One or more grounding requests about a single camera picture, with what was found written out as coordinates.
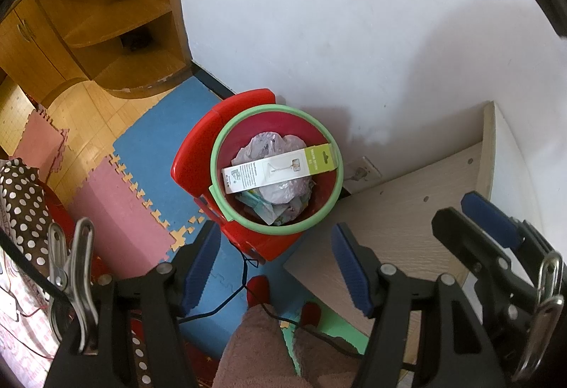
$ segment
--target green label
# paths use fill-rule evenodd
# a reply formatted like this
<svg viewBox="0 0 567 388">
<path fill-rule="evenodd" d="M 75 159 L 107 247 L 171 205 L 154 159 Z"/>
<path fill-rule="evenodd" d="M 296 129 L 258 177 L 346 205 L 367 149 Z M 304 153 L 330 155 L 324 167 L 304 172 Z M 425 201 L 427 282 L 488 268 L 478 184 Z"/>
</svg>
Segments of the green label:
<svg viewBox="0 0 567 388">
<path fill-rule="evenodd" d="M 331 144 L 310 146 L 304 150 L 311 175 L 332 171 L 337 167 Z"/>
</svg>

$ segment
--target wooden cabinet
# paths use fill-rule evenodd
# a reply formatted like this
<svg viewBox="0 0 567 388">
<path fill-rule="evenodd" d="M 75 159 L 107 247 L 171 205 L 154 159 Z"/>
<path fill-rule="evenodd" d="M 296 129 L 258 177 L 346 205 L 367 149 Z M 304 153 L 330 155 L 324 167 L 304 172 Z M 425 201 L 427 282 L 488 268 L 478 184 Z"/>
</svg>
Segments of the wooden cabinet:
<svg viewBox="0 0 567 388">
<path fill-rule="evenodd" d="M 63 46 L 36 0 L 22 0 L 16 6 L 16 15 L 25 31 L 67 81 L 74 78 L 87 79 L 69 51 Z"/>
<path fill-rule="evenodd" d="M 0 67 L 46 107 L 80 80 L 146 97 L 191 76 L 180 0 L 18 0 L 0 52 Z"/>
<path fill-rule="evenodd" d="M 65 82 L 65 78 L 33 41 L 15 11 L 0 23 L 0 66 L 40 103 Z"/>
</svg>

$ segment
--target plastic bucket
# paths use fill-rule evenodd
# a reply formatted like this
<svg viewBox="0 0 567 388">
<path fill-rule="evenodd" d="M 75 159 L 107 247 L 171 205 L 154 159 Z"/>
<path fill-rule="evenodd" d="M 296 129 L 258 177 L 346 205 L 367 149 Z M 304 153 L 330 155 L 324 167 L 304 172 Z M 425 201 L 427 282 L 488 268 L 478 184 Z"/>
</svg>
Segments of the plastic bucket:
<svg viewBox="0 0 567 388">
<path fill-rule="evenodd" d="M 333 145 L 336 170 L 313 176 L 315 186 L 307 208 L 294 221 L 282 226 L 258 223 L 244 210 L 234 195 L 225 194 L 220 171 L 230 167 L 238 151 L 260 132 L 277 132 L 282 137 L 298 136 L 307 146 Z M 235 220 L 246 228 L 263 234 L 288 235 L 302 232 L 319 223 L 333 208 L 341 193 L 344 168 L 341 153 L 329 131 L 309 114 L 285 105 L 260 105 L 232 118 L 220 131 L 211 154 L 211 195 L 227 221 Z"/>
</svg>

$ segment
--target green bucket rim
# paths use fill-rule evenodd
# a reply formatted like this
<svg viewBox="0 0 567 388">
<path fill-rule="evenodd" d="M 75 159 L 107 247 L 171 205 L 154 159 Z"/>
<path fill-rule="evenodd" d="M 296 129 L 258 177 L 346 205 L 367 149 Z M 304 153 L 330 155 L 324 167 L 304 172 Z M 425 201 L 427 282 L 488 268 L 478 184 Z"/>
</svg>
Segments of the green bucket rim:
<svg viewBox="0 0 567 388">
<path fill-rule="evenodd" d="M 283 225 L 283 226 L 270 226 L 270 225 L 262 225 L 253 222 L 242 215 L 240 215 L 236 210 L 232 208 L 232 206 L 226 201 L 222 188 L 220 187 L 218 178 L 217 178 L 217 157 L 220 150 L 220 145 L 225 140 L 226 136 L 229 132 L 240 123 L 243 119 L 246 119 L 254 114 L 263 113 L 266 111 L 282 111 L 284 113 L 291 113 L 296 116 L 299 116 L 306 121 L 309 121 L 312 125 L 316 126 L 319 131 L 323 134 L 323 136 L 328 140 L 328 142 L 333 146 L 333 149 L 336 153 L 337 157 L 337 180 L 335 182 L 335 187 L 331 195 L 329 196 L 327 202 L 321 207 L 315 214 L 311 215 L 309 218 L 297 222 L 296 224 L 290 225 Z M 213 152 L 211 153 L 211 163 L 210 163 L 210 173 L 211 173 L 211 181 L 213 184 L 209 187 L 211 195 L 213 196 L 215 202 L 217 203 L 222 215 L 226 218 L 227 221 L 236 221 L 242 226 L 245 226 L 249 230 L 256 231 L 262 234 L 268 234 L 273 236 L 284 236 L 289 234 L 295 234 L 298 232 L 302 232 L 315 226 L 318 224 L 325 216 L 331 211 L 333 206 L 336 204 L 339 195 L 341 194 L 342 189 L 342 180 L 344 178 L 344 167 L 342 164 L 342 157 L 341 151 L 338 149 L 338 145 L 331 135 L 331 133 L 327 130 L 327 128 L 322 125 L 317 119 L 312 117 L 310 114 L 305 113 L 305 111 L 301 111 L 296 108 L 288 107 L 286 105 L 276 105 L 276 104 L 268 104 L 268 105 L 260 105 L 257 107 L 252 107 L 249 109 L 244 110 L 242 113 L 237 114 L 233 117 L 220 131 L 215 143 L 213 145 Z"/>
</svg>

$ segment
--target white wall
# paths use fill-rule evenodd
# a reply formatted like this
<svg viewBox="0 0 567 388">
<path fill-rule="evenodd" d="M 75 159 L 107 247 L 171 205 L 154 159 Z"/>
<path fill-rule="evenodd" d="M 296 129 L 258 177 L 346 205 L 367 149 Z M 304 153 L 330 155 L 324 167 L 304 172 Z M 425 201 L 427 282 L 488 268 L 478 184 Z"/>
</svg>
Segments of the white wall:
<svg viewBox="0 0 567 388">
<path fill-rule="evenodd" d="M 182 0 L 195 61 L 320 119 L 386 178 L 481 138 L 497 100 L 567 252 L 567 57 L 534 0 Z"/>
</svg>

